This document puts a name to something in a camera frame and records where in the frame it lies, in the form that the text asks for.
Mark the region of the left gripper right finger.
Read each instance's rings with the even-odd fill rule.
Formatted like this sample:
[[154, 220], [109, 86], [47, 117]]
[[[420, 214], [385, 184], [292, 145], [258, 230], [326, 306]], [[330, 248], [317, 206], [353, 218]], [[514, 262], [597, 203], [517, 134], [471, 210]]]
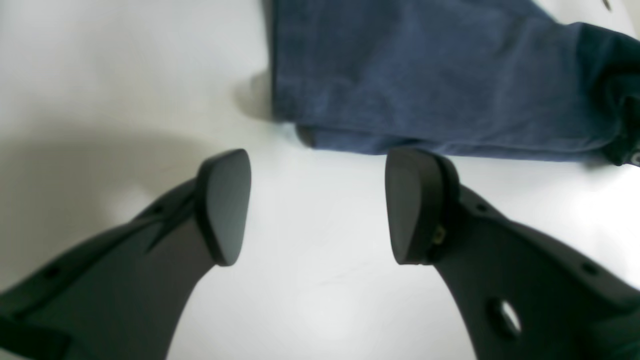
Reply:
[[461, 185], [448, 158], [390, 150], [385, 194], [396, 262], [434, 266], [478, 360], [639, 358], [639, 291], [508, 219]]

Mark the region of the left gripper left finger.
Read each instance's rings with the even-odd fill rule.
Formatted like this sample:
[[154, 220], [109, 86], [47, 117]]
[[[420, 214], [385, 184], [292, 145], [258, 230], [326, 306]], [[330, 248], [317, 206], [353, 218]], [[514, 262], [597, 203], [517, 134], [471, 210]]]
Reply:
[[242, 250], [252, 171], [244, 149], [1, 294], [1, 349], [28, 360], [164, 360], [198, 282]]

